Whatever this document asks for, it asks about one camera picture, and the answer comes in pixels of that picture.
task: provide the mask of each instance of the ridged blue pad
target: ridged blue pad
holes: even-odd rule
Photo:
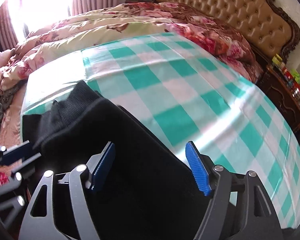
[[[208,196],[211,192],[209,175],[192,144],[189,142],[186,144],[186,158],[199,190],[202,191],[205,196]]]

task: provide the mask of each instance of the black garment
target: black garment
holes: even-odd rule
[[[194,238],[209,199],[191,170],[131,114],[83,81],[51,111],[24,116],[23,131],[43,155],[42,172],[68,172],[108,141],[115,144],[113,166],[90,207],[102,240]]]

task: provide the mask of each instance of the bed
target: bed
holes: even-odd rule
[[[196,123],[196,120],[199,122],[207,120],[207,118],[212,120],[208,125],[207,123],[196,124],[200,131],[199,136],[195,128],[186,136],[175,135],[175,130],[181,128],[192,131],[191,127],[178,120],[178,114],[175,115],[175,119],[167,123],[163,115],[156,116],[159,121],[153,117],[154,115],[149,115],[146,120],[141,117],[138,119],[183,161],[184,152],[181,146],[185,141],[194,136],[196,139],[206,136],[206,131],[213,132],[214,136],[208,142],[202,143],[200,150],[210,153],[213,161],[217,161],[231,171],[243,173],[248,169],[257,171],[273,200],[281,226],[297,227],[300,223],[300,147],[282,115],[250,81],[258,84],[262,70],[276,53],[280,54],[285,61],[287,60],[289,52],[300,40],[300,29],[289,16],[273,5],[274,0],[156,0],[156,2],[160,4],[135,3],[90,11],[30,33],[25,42],[18,44],[16,54],[11,57],[6,66],[0,68],[1,94],[13,88],[20,80],[26,80],[30,73],[33,73],[30,75],[28,86],[20,87],[10,107],[4,113],[0,128],[0,145],[10,147],[19,143],[21,112],[40,114],[46,111],[51,106],[51,100],[62,100],[78,81],[75,79],[79,77],[85,79],[103,96],[128,109],[137,118],[142,116],[137,109],[146,105],[144,111],[147,111],[149,104],[146,104],[146,100],[134,101],[133,96],[138,93],[138,89],[141,89],[138,87],[140,85],[133,85],[129,81],[130,85],[127,86],[133,87],[134,91],[126,91],[127,86],[118,87],[120,83],[117,81],[122,79],[116,79],[115,75],[122,75],[125,69],[109,66],[113,66],[114,63],[121,66],[120,61],[118,63],[117,60],[112,59],[112,65],[102,64],[110,60],[109,53],[105,51],[113,49],[121,51],[122,44],[125,45],[126,52],[133,51],[131,54],[127,52],[128,56],[138,55],[135,51],[138,48],[130,46],[140,42],[139,49],[154,50],[155,54],[160,56],[160,64],[163,64],[164,59],[165,64],[171,65],[171,62],[176,61],[172,57],[175,55],[182,57],[178,58],[178,62],[182,60],[189,64],[189,73],[193,70],[195,73],[201,73],[198,77],[194,77],[201,81],[198,86],[206,84],[214,91],[212,94],[200,94],[201,99],[209,105],[209,108],[203,109],[207,111],[210,109],[215,115],[204,117],[200,111],[193,113],[192,116],[189,115],[190,119],[187,120],[190,123]],[[156,39],[157,44],[151,47],[143,41],[144,39]],[[171,49],[168,54],[164,54],[167,49],[163,48],[166,47]],[[188,57],[194,57],[193,61],[189,62]],[[81,62],[83,75],[75,72],[74,62]],[[158,62],[145,58],[136,66],[145,70],[147,65],[151,70],[154,63]],[[68,69],[74,71],[71,82],[60,81],[69,70],[58,66],[68,66]],[[160,80],[156,82],[163,84],[170,94],[160,93],[161,90],[154,90],[153,93],[172,96],[181,106],[178,107],[180,111],[178,113],[182,114],[183,109],[186,108],[182,103],[187,101],[188,93],[194,95],[200,88],[196,87],[196,82],[187,80],[189,73],[184,77],[177,69],[178,66],[175,66],[174,70],[169,70],[167,67],[157,75],[152,70],[147,73],[154,74]],[[178,86],[173,83],[173,71],[177,71],[182,76]],[[139,80],[144,79],[149,82],[148,74],[138,74]],[[171,76],[163,81],[158,78],[158,75]],[[57,90],[51,88],[53,84],[59,83],[61,87]],[[181,98],[177,98],[175,93],[181,95]],[[220,100],[215,108],[216,98]],[[154,99],[151,102],[155,106],[158,104]],[[224,125],[225,120],[229,120],[229,117],[224,116],[225,112],[229,113],[225,109],[233,109],[233,106],[240,110],[240,117],[233,118]],[[165,111],[169,111],[169,107],[175,108],[176,104],[171,104]],[[194,103],[188,107],[201,109]],[[169,128],[169,123],[172,122],[180,123],[180,126],[174,126],[174,131]],[[258,127],[261,122],[267,122],[267,130],[264,126]],[[250,144],[255,147],[255,142],[249,138],[251,133],[261,138],[257,143],[257,151],[246,148]],[[0,184],[6,180],[7,169],[0,168]]]

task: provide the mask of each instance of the carved wooden frame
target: carved wooden frame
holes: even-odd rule
[[[300,42],[300,28],[297,23],[292,20],[289,15],[281,8],[274,5],[275,0],[266,0],[270,8],[274,13],[279,15],[284,21],[286,21],[291,27],[291,38],[290,40],[282,47],[280,51],[280,56],[283,61],[287,63],[287,59],[289,57],[289,53],[296,48],[296,45]],[[259,54],[266,62],[271,62],[271,59],[266,56],[257,46],[251,44],[251,48]]]

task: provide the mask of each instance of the silver rivet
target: silver rivet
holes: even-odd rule
[[[22,197],[22,196],[17,196],[17,200],[18,200],[18,202],[19,202],[19,204],[20,204],[20,206],[24,206],[25,205],[25,200],[24,200],[24,198]]]
[[[50,177],[52,174],[53,174],[53,171],[48,170],[48,171],[45,171],[43,175],[44,175],[45,177],[48,178],[48,177]]]
[[[216,165],[216,166],[214,166],[214,170],[215,170],[215,171],[223,171],[223,166],[221,166],[221,165]]]
[[[255,177],[257,175],[257,173],[255,171],[249,171],[248,174],[251,176],[251,177]]]
[[[77,171],[84,171],[86,168],[87,168],[86,165],[80,164],[80,165],[77,166],[76,170],[77,170]]]
[[[15,176],[18,181],[22,180],[22,175],[20,172],[16,172]]]

